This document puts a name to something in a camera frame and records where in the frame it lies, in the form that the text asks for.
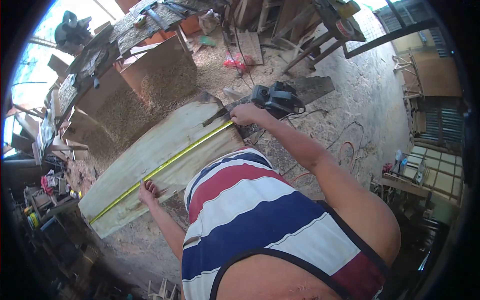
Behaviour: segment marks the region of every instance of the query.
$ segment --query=power tool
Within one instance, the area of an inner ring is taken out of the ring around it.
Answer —
[[[280,81],[276,81],[271,87],[254,86],[249,102],[265,108],[277,119],[305,112],[305,105],[297,97],[297,90]]]

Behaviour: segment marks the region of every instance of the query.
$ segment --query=striped shirt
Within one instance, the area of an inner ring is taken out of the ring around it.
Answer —
[[[343,299],[371,299],[388,267],[325,202],[295,190],[260,152],[244,147],[203,168],[185,190],[186,300],[215,299],[225,271],[251,255],[287,260]]]

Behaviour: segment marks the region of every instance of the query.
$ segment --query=wire mesh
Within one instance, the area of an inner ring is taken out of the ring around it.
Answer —
[[[346,43],[348,51],[352,51],[353,49],[384,36],[387,33],[375,14],[365,6],[362,6],[361,10],[353,15],[353,18],[359,24],[366,42],[348,41]]]

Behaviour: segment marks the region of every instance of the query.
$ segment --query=table leg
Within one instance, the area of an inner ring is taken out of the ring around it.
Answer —
[[[300,55],[298,55],[294,60],[292,60],[283,70],[282,73],[286,73],[288,70],[291,69],[294,65],[296,65],[300,60],[304,59],[309,55],[316,47],[319,47],[324,42],[328,41],[329,39],[333,38],[333,35],[330,32],[326,32],[316,38],[308,48],[305,49]]]
[[[175,32],[177,33],[177,37],[181,43],[181,46],[183,48],[183,51],[185,51],[185,53],[187,54],[188,56],[188,59],[193,63],[195,64],[195,62],[193,61],[193,57],[192,57],[192,53],[190,52],[190,50],[188,49],[188,46],[187,46],[187,43],[185,42],[185,39],[183,38],[183,32],[181,31],[181,28],[180,26],[177,26],[177,29],[175,30]]]
[[[338,40],[333,45],[327,48],[323,53],[321,53],[319,56],[317,56],[313,61],[310,62],[310,67],[314,67],[316,63],[327,57],[327,55],[331,54],[335,49],[341,47],[343,44],[345,44],[345,40]]]

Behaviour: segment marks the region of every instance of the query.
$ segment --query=red plastic bag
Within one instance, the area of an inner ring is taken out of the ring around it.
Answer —
[[[245,60],[247,64],[253,62],[253,58],[250,55],[245,55]],[[242,59],[241,53],[235,53],[234,57],[232,57],[230,52],[227,51],[223,65],[226,66],[227,68],[232,68],[232,69],[235,69],[236,67],[237,69],[239,69],[241,73],[244,73],[248,71],[248,68],[245,65],[245,63],[243,63],[242,61],[243,59]]]

